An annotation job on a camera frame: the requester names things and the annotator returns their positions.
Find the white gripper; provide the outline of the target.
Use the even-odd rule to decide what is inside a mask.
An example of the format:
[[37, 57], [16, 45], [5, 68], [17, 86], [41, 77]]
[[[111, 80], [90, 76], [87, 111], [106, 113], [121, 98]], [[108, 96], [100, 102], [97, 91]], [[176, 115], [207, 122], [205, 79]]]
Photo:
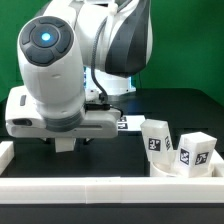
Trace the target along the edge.
[[55, 132], [47, 129], [43, 117], [36, 111], [25, 115], [7, 112], [6, 129], [17, 138], [114, 138], [118, 134], [120, 115], [116, 109], [87, 111], [79, 126], [70, 131]]

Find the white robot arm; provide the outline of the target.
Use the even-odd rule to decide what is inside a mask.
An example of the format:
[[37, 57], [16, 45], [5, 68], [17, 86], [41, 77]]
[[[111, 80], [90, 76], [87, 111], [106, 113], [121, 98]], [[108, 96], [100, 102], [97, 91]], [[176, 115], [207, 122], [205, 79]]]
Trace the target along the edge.
[[102, 94], [89, 103], [84, 69], [130, 77], [152, 51], [151, 0], [101, 3], [51, 0], [21, 29], [17, 55], [23, 84], [5, 112], [13, 137], [113, 138], [121, 111]]

